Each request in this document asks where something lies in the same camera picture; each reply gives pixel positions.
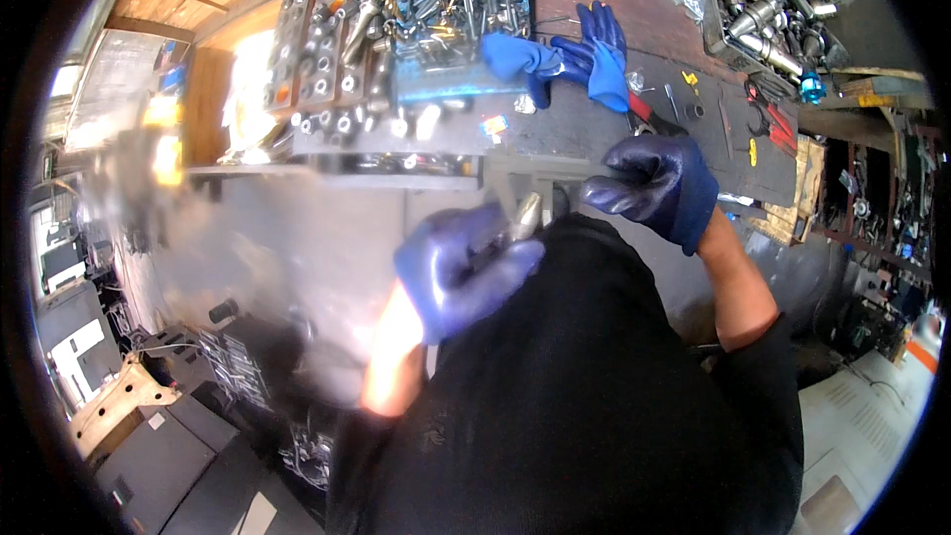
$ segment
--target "yellow tag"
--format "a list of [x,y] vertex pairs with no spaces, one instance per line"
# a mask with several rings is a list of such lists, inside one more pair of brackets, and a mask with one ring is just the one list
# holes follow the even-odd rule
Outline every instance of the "yellow tag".
[[893,105],[895,105],[895,99],[891,96],[876,96],[875,94],[859,96],[860,108],[877,108],[879,106]]

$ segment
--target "workbench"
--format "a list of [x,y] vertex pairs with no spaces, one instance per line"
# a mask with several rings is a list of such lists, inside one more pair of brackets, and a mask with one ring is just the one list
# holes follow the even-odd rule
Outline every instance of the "workbench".
[[[575,5],[590,1],[534,0],[533,19],[575,18]],[[600,1],[612,6],[624,29],[628,44],[627,71],[640,69],[645,88],[654,88],[643,93],[641,98],[660,117],[674,122],[672,105],[664,90],[665,83],[672,85],[674,100],[680,109],[679,124],[697,140],[707,166],[720,183],[720,190],[791,206],[796,183],[795,160],[767,137],[759,137],[757,165],[750,165],[748,153],[740,150],[748,147],[747,123],[756,126],[759,119],[746,101],[744,75],[704,52],[701,30],[687,16],[686,9],[674,5],[671,0]],[[566,19],[541,23],[535,33],[540,40],[553,35],[580,39],[578,24]],[[699,98],[684,81],[682,71],[695,73],[698,77]],[[721,96],[731,126],[731,142],[725,136],[718,106]],[[586,89],[580,85],[553,81],[552,107],[533,114],[517,113],[514,107],[516,98],[517,94],[483,95],[475,98],[474,106],[468,112],[444,111],[429,141],[396,137],[384,121],[369,133],[360,132],[348,147],[327,146],[325,152],[481,156],[490,149],[493,153],[503,149],[513,155],[556,156],[597,162],[608,148],[631,133],[624,114],[614,113],[590,101]],[[695,103],[702,104],[706,113],[700,119],[688,120],[684,107]],[[796,105],[781,105],[795,130]],[[505,115],[509,125],[500,134],[501,145],[495,145],[479,126],[498,114]],[[295,133],[295,141],[308,140],[300,131]]]

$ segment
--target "person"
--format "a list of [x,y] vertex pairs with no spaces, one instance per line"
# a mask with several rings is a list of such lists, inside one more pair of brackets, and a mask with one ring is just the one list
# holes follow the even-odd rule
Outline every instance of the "person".
[[[567,71],[623,109],[623,33],[610,7],[578,15],[580,44],[523,51],[529,85]],[[328,532],[790,530],[802,419],[789,323],[692,138],[628,137],[604,163],[617,177],[584,182],[585,203],[703,260],[725,351],[711,372],[609,223],[568,214],[485,256],[508,221],[497,204],[438,212],[394,255],[360,408],[335,439]]]

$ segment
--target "metal bolt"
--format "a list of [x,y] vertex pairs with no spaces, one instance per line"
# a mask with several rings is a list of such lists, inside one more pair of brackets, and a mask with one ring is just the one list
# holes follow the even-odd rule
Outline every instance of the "metal bolt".
[[359,83],[357,82],[357,78],[353,75],[347,75],[340,81],[340,89],[348,92],[349,94],[355,91],[358,85]]

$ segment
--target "blue work glove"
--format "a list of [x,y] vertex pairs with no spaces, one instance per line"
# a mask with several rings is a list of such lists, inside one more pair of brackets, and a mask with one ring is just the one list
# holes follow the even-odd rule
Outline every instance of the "blue work glove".
[[508,227],[498,203],[432,214],[393,256],[397,276],[422,319],[423,344],[435,345],[498,310],[531,274],[545,247],[508,246],[480,267],[476,254]]
[[581,42],[560,36],[552,38],[552,47],[563,54],[565,73],[560,77],[586,85],[589,98],[614,112],[627,112],[624,68],[628,63],[628,43],[624,30],[610,6],[596,1],[590,9],[578,4],[576,10],[581,21]]
[[603,175],[585,180],[581,199],[603,213],[643,223],[684,255],[697,251],[719,185],[690,137],[628,137],[604,156],[625,179]]

